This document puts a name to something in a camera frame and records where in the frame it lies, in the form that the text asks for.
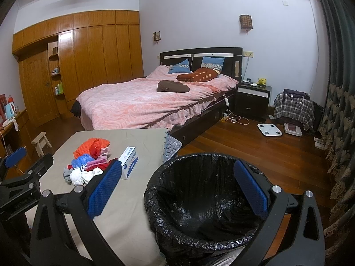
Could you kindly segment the white cloth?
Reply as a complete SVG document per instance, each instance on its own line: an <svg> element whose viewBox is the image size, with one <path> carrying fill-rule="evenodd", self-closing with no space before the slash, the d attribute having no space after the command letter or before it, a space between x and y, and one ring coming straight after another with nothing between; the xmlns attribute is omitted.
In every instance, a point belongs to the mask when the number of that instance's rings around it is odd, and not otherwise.
<svg viewBox="0 0 355 266"><path fill-rule="evenodd" d="M75 168L69 175L69 180L74 186L83 186L88 184L94 176L103 174L103 170L100 168L94 168L93 170L83 170Z"/></svg>

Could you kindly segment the blue plastic bag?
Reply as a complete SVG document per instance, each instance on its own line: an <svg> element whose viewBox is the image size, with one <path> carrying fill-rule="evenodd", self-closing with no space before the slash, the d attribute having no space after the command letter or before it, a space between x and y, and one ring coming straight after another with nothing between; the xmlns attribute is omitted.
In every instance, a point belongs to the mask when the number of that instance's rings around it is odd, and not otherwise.
<svg viewBox="0 0 355 266"><path fill-rule="evenodd" d="M89 154L84 154L82 156L79 156L78 158L75 158L71 162L71 166L73 168L80 168L83 169L86 167L87 163L95 161L95 159L90 156Z"/></svg>

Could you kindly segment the red plastic bag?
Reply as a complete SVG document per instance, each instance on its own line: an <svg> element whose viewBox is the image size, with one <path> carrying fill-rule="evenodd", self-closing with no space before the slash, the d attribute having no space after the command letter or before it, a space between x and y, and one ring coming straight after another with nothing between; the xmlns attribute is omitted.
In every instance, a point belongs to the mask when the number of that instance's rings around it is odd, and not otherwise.
<svg viewBox="0 0 355 266"><path fill-rule="evenodd" d="M99 139L95 139L89 147L90 156L94 159L97 159L101 155L101 149L101 141Z"/></svg>

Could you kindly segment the white blue tissue box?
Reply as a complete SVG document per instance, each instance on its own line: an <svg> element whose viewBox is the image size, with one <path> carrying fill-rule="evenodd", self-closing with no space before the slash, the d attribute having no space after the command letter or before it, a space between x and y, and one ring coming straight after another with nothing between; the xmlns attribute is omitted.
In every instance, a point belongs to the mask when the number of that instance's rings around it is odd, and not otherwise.
<svg viewBox="0 0 355 266"><path fill-rule="evenodd" d="M122 167L121 179L127 180L139 160L136 147L127 147L118 160Z"/></svg>

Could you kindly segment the red cloth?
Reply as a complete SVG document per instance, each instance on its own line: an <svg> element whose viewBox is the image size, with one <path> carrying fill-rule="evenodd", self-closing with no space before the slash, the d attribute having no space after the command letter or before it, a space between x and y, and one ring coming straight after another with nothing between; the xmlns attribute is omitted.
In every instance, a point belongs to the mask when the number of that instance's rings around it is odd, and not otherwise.
<svg viewBox="0 0 355 266"><path fill-rule="evenodd" d="M100 170L104 171L109 166L109 164L114 160L116 160L116 158L109 160L107 163L97 163L97 164L91 164L89 166L84 166L83 171L88 172L88 171L94 170L96 168L99 168Z"/></svg>

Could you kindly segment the black lined trash bin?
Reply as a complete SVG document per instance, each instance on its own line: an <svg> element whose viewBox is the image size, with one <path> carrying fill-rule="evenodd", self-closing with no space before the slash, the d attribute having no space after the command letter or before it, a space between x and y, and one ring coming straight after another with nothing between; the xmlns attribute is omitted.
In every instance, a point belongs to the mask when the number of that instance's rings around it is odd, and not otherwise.
<svg viewBox="0 0 355 266"><path fill-rule="evenodd" d="M236 157L175 157L151 176L144 207L167 265L208 265L253 238L256 215L234 175Z"/></svg>

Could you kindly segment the wooden side desk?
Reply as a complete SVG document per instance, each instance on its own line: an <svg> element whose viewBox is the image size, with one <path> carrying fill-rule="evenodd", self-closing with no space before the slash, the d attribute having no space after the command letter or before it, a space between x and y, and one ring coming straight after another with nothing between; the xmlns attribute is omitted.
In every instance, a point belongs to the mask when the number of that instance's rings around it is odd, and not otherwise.
<svg viewBox="0 0 355 266"><path fill-rule="evenodd" d="M19 126L18 131L13 123L1 129L1 158L10 154L10 150L15 152L20 147L26 149L26 156L7 171L5 180L23 175L33 165L34 158L36 158L35 149L31 143L35 138L35 127L26 109L18 114L16 122Z"/></svg>

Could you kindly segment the grey table cloth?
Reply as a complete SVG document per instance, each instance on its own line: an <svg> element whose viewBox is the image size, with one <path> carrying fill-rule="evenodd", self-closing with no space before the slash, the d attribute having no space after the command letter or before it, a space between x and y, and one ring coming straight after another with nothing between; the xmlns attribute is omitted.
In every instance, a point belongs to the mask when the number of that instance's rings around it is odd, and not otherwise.
<svg viewBox="0 0 355 266"><path fill-rule="evenodd" d="M45 190L57 195L69 193L76 187L65 182L64 168L74 150L91 137L110 141L110 160L118 160L127 147L136 147L139 156L129 178L120 178L103 212L94 218L98 230L122 261L122 265L165 265L166 260L160 253L144 209L144 193L151 176L164 163L166 129L95 130L75 133L52 155L53 165L40 179L40 198ZM26 214L32 226L36 210L37 208L31 209ZM66 215L65 218L78 251L82 256L89 257L72 217Z"/></svg>

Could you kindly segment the plaid bag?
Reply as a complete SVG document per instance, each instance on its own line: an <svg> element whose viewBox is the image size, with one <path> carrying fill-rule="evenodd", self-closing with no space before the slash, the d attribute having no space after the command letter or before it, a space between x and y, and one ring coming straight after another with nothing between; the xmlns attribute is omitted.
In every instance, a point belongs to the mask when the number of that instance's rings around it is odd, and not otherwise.
<svg viewBox="0 0 355 266"><path fill-rule="evenodd" d="M285 89L274 99L274 117L298 121L305 130L311 130L315 121L314 102L305 92Z"/></svg>

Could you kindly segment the black white nightstand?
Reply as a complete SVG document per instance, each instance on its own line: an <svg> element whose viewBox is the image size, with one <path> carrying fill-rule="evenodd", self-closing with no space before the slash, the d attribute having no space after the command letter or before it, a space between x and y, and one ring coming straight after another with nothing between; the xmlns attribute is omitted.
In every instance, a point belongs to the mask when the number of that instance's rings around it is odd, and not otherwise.
<svg viewBox="0 0 355 266"><path fill-rule="evenodd" d="M238 84L235 94L235 113L245 118L265 122L271 92L271 86Z"/></svg>

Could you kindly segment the brown cushion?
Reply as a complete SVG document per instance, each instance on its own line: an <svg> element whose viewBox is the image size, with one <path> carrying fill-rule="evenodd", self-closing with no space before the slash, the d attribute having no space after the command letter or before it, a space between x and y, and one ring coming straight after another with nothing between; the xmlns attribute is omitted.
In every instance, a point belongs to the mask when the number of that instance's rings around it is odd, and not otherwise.
<svg viewBox="0 0 355 266"><path fill-rule="evenodd" d="M176 82L174 80L161 80L158 82L157 91L158 92L189 92L189 86Z"/></svg>

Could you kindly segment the black bed headboard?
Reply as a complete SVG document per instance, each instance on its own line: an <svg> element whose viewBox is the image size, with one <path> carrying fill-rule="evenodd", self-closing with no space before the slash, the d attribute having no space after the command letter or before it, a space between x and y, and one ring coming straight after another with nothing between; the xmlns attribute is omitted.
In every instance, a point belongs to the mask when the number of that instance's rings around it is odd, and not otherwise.
<svg viewBox="0 0 355 266"><path fill-rule="evenodd" d="M238 82L242 80L243 49L241 47L202 47L160 53L160 65L176 65L188 60L195 71L203 64L220 65L219 72Z"/></svg>

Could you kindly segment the right blue pillow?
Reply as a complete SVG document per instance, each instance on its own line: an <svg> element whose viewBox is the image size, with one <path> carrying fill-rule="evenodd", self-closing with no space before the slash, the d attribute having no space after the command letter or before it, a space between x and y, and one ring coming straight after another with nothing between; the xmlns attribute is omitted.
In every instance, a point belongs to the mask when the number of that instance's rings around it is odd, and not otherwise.
<svg viewBox="0 0 355 266"><path fill-rule="evenodd" d="M201 62L201 68L209 68L217 71L222 71L224 61L224 57L203 57Z"/></svg>

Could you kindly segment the left blue pillow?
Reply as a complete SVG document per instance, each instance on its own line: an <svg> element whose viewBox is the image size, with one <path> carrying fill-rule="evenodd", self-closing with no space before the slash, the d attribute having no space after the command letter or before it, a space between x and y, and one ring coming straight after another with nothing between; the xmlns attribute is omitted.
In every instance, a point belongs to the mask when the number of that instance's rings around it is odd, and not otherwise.
<svg viewBox="0 0 355 266"><path fill-rule="evenodd" d="M191 73L189 59L185 59L178 64L171 65L168 74L175 74L175 73Z"/></svg>

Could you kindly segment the left wall lamp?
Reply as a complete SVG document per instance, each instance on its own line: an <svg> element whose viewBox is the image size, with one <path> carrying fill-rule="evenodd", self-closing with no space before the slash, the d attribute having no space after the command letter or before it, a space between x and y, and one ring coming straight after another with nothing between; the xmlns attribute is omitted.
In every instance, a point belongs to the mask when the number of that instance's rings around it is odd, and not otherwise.
<svg viewBox="0 0 355 266"><path fill-rule="evenodd" d="M161 40L161 33L159 31L154 32L154 42L159 42Z"/></svg>

